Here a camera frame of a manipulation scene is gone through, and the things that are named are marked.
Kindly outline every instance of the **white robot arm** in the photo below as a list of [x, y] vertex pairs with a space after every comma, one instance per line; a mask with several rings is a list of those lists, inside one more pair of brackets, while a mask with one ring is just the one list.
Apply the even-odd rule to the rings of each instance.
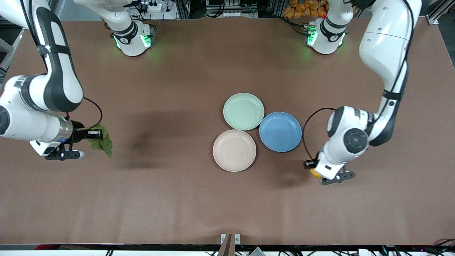
[[[327, 18], [338, 18], [331, 22], [327, 18], [317, 21], [318, 35], [309, 37], [313, 44], [308, 44], [321, 53], [331, 53], [338, 48], [344, 29], [352, 18], [350, 6], [340, 3], [342, 0], [336, 0], [338, 4], [332, 2], [335, 1], [330, 0]], [[352, 3], [372, 4], [373, 17], [359, 52], [362, 62], [383, 80], [384, 93], [376, 113], [342, 106], [330, 115], [327, 124], [329, 141], [316, 159], [305, 162], [306, 168], [314, 168], [326, 181], [340, 179], [338, 173], [344, 165], [362, 155], [369, 145], [379, 146], [390, 140], [407, 79], [409, 45], [421, 9], [421, 0], [368, 0], [367, 4], [364, 0], [352, 0]], [[342, 10], [342, 14], [331, 15], [333, 6]], [[333, 36], [334, 33], [338, 33], [338, 38]]]
[[117, 47], [128, 56], [137, 56], [153, 45], [155, 26], [132, 20], [122, 7], [132, 0], [74, 0], [97, 13], [114, 34]]
[[[0, 0], [0, 6], [1, 16], [30, 30], [47, 68], [46, 74], [15, 76], [5, 83], [0, 136], [30, 141], [39, 155], [48, 156], [62, 143], [80, 141], [82, 133], [88, 133], [76, 132], [83, 127], [81, 123], [51, 113], [71, 112], [83, 99], [65, 33], [46, 0]], [[64, 154], [71, 154], [71, 159], [84, 156], [82, 151]]]

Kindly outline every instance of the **beige plate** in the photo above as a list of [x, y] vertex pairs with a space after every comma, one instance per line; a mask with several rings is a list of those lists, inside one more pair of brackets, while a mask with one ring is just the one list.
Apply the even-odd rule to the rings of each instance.
[[213, 144], [213, 157], [217, 164], [226, 171], [240, 172], [254, 162], [256, 144], [246, 132], [225, 131]]

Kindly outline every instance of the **plate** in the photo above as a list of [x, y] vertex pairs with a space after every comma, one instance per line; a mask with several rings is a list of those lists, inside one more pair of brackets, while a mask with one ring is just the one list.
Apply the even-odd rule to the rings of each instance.
[[302, 128], [297, 119], [285, 112], [274, 112], [259, 126], [259, 136], [264, 145], [276, 152], [288, 152], [298, 146]]
[[215, 162], [230, 172], [240, 172], [248, 168], [256, 158], [256, 144], [246, 132], [225, 131], [213, 144]]
[[232, 128], [248, 131], [261, 123], [264, 118], [264, 105], [258, 97], [250, 93], [237, 93], [227, 99], [223, 116]]

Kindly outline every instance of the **brown table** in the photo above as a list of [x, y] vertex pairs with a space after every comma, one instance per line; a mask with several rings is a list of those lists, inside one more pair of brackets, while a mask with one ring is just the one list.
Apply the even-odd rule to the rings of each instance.
[[[0, 139], [1, 243], [210, 244], [240, 233], [244, 244], [433, 244], [454, 237], [455, 71], [439, 30], [417, 25], [410, 73], [393, 138], [348, 169], [354, 180], [321, 186], [303, 170], [303, 146], [258, 148], [246, 171], [212, 158], [229, 129], [224, 102], [257, 95], [266, 113], [300, 122], [316, 109], [349, 105], [375, 112], [380, 78], [358, 55], [369, 20], [354, 19], [338, 51], [319, 55], [281, 20], [165, 21], [155, 48], [138, 57], [116, 49], [102, 22], [65, 22], [87, 97], [103, 108], [114, 157], [76, 144], [83, 160], [46, 161], [27, 142]], [[44, 72], [29, 34], [9, 76]], [[308, 125], [315, 153], [329, 111]], [[98, 112], [84, 102], [84, 124]]]

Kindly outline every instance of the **blue plate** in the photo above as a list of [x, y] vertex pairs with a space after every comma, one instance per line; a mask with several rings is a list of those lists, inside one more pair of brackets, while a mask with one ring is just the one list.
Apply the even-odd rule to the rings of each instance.
[[290, 114], [274, 112], [262, 120], [259, 136], [267, 148], [276, 152], [288, 152], [300, 143], [302, 128]]

